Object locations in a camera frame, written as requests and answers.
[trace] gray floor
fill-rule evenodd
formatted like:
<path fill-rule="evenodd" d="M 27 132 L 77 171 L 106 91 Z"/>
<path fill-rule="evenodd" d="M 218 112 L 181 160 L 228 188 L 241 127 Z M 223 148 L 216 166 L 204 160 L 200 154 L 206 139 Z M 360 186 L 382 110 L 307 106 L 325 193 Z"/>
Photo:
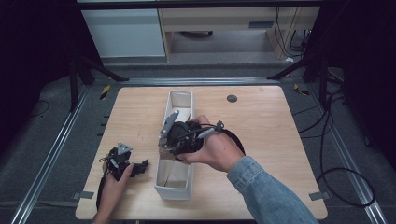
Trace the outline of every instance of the gray floor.
<path fill-rule="evenodd" d="M 173 57 L 167 64 L 142 63 L 131 66 L 109 66 L 109 69 L 131 78 L 268 77 L 288 65 L 283 60 L 276 60 L 273 53 L 266 51 L 269 45 L 265 35 L 214 32 L 214 35 L 208 38 L 218 42 L 211 42 L 211 39 L 205 41 L 205 38 L 197 39 L 177 35 Z M 224 41 L 223 46 L 220 43 L 221 39 L 227 40 Z M 320 117 L 319 110 L 315 107 L 317 103 L 312 95 L 312 89 L 317 85 L 315 83 L 305 84 L 302 81 L 303 72 L 304 69 L 300 69 L 277 83 L 258 83 L 281 86 L 293 114 L 313 106 L 312 109 L 294 115 L 299 130 L 314 123 Z M 105 130 L 101 124 L 106 123 L 105 116 L 110 114 L 118 90 L 127 86 L 116 83 L 97 72 L 95 72 L 95 77 L 96 80 L 89 88 L 87 100 L 81 113 L 78 115 L 38 197 L 40 202 L 75 203 L 76 201 L 71 199 L 73 193 L 81 191 L 85 185 L 94 154 L 101 141 L 101 133 Z M 300 94 L 293 88 L 294 83 L 299 85 L 301 91 L 310 91 L 312 94 L 309 96 Z M 100 100 L 99 97 L 106 84 L 110 84 L 111 89 L 106 99 Z M 33 116 L 15 136 L 8 149 L 7 157 L 2 158 L 0 163 L 0 223 L 9 223 L 12 219 L 18 204 L 35 180 L 36 174 L 68 116 L 70 101 L 68 78 L 61 78 L 47 85 L 41 92 L 40 100 L 42 102 L 37 103 L 32 112 Z M 376 201 L 385 215 L 385 219 L 388 223 L 396 223 L 395 171 L 390 167 L 381 151 L 364 145 L 364 135 L 354 120 L 348 105 L 344 105 L 342 99 L 332 104 L 332 117 L 334 120 L 332 129 L 342 135 L 349 153 L 359 166 L 361 173 L 373 183 Z M 322 123 L 317 128 L 302 133 L 301 137 L 320 135 L 321 128 Z M 318 176 L 320 139 L 317 137 L 302 138 L 302 141 L 314 174 Z M 334 142 L 328 134 L 324 146 L 325 167 L 343 166 Z M 359 197 L 348 175 L 337 173 L 329 175 L 328 180 L 341 195 L 356 203 L 359 202 Z M 322 182 L 319 182 L 319 187 L 322 191 L 328 190 Z M 347 205 L 336 197 L 331 197 L 325 203 L 329 215 L 320 223 L 374 223 L 363 208 Z M 73 205 L 60 207 L 38 203 L 28 217 L 27 223 L 91 223 L 89 220 L 77 220 L 75 210 Z"/>

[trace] person's right hand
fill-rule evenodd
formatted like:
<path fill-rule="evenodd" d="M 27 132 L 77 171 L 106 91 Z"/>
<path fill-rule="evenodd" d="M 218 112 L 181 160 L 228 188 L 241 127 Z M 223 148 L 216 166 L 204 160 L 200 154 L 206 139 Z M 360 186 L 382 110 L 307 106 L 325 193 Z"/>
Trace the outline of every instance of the person's right hand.
<path fill-rule="evenodd" d="M 206 116 L 201 115 L 194 122 L 209 124 Z M 245 155 L 236 143 L 225 133 L 212 133 L 204 139 L 204 145 L 194 153 L 183 153 L 177 155 L 180 160 L 195 163 L 205 163 L 212 168 L 227 172 L 233 165 Z"/>

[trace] white panel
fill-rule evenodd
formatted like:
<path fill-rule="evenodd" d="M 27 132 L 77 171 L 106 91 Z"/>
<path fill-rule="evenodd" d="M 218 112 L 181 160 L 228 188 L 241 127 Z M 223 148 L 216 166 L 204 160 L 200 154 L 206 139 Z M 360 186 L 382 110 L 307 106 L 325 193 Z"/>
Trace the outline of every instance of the white panel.
<path fill-rule="evenodd" d="M 101 58 L 165 56 L 156 9 L 83 10 L 82 14 Z"/>

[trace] hand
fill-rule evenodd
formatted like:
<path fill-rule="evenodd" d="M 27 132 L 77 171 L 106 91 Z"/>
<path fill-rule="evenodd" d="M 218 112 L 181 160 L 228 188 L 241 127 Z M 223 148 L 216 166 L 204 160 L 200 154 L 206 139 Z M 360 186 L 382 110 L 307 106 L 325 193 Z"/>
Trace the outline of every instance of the hand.
<path fill-rule="evenodd" d="M 131 175 L 133 164 L 130 164 L 123 172 L 120 181 L 117 181 L 112 174 L 106 176 L 105 184 L 102 190 L 102 197 L 97 214 L 93 217 L 95 224 L 110 223 L 112 214 L 119 204 L 119 201 L 126 189 L 126 184 Z"/>
<path fill-rule="evenodd" d="M 204 115 L 192 121 L 200 124 L 209 124 L 209 120 Z M 177 157 L 187 162 L 200 162 L 212 168 L 227 172 L 233 165 L 245 155 L 236 143 L 225 133 L 212 133 L 204 139 L 204 145 L 194 153 L 183 153 Z"/>

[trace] wooden panel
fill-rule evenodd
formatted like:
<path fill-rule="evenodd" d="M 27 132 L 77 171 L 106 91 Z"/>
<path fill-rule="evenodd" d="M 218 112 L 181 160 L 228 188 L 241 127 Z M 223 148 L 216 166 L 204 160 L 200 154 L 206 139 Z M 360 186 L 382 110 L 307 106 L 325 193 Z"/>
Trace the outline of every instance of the wooden panel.
<path fill-rule="evenodd" d="M 318 185 L 281 88 L 222 86 L 121 89 L 84 188 L 94 192 L 94 198 L 80 199 L 78 218 L 91 219 L 96 213 L 96 192 L 103 174 L 99 159 L 122 142 L 134 147 L 130 161 L 149 159 L 149 166 L 145 174 L 130 179 L 116 219 L 252 219 L 226 174 L 203 164 L 195 166 L 189 201 L 160 198 L 154 188 L 158 134 L 170 90 L 193 91 L 196 115 L 205 114 L 212 123 L 222 120 L 240 138 L 246 153 L 291 188 L 316 218 L 327 216 L 323 201 L 312 202 L 308 196 L 318 191 Z M 229 103 L 229 94 L 238 101 Z"/>

